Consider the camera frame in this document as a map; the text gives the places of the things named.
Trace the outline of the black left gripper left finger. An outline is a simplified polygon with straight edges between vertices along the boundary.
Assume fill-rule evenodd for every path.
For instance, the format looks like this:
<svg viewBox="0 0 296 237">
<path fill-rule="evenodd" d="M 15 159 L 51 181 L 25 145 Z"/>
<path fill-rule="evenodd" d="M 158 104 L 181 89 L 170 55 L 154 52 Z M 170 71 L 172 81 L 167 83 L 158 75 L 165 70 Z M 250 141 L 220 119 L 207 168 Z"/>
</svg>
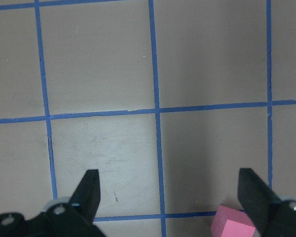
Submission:
<svg viewBox="0 0 296 237">
<path fill-rule="evenodd" d="M 70 197 L 69 204 L 89 224 L 94 222 L 100 204 L 100 176 L 98 169 L 89 169 L 85 172 Z"/>
</svg>

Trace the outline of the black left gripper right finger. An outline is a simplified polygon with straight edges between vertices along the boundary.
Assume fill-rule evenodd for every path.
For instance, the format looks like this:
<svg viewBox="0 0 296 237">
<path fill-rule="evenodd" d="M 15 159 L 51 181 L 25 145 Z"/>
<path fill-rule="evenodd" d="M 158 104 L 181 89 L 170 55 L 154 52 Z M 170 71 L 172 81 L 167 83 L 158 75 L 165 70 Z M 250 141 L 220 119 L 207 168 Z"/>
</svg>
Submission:
<svg viewBox="0 0 296 237">
<path fill-rule="evenodd" d="M 252 222 L 269 222 L 281 199 L 251 168 L 240 168 L 238 200 Z"/>
</svg>

